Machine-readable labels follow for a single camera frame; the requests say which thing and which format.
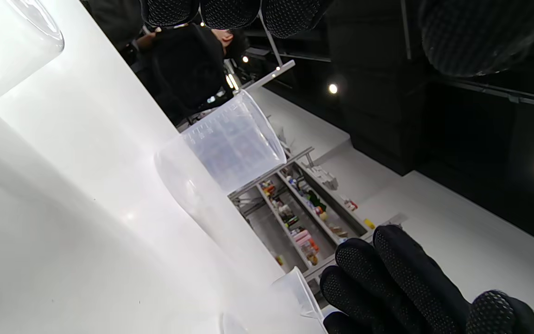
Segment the person's left hand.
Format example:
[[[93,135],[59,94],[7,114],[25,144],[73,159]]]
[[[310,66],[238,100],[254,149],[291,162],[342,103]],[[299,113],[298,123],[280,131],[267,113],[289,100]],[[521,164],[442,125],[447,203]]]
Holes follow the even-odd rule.
[[[200,14],[211,28],[250,25],[259,15],[273,36],[313,28],[330,0],[142,0],[143,20],[178,26]],[[418,14],[430,64],[452,77],[500,72],[534,44],[534,0],[424,0]]]

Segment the person's right hand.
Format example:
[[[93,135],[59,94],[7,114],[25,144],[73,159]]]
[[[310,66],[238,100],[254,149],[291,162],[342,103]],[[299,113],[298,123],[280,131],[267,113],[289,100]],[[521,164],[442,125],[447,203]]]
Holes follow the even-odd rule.
[[[372,243],[337,246],[320,291],[336,311],[329,334],[534,334],[534,311],[500,290],[468,302],[400,226],[375,229]]]

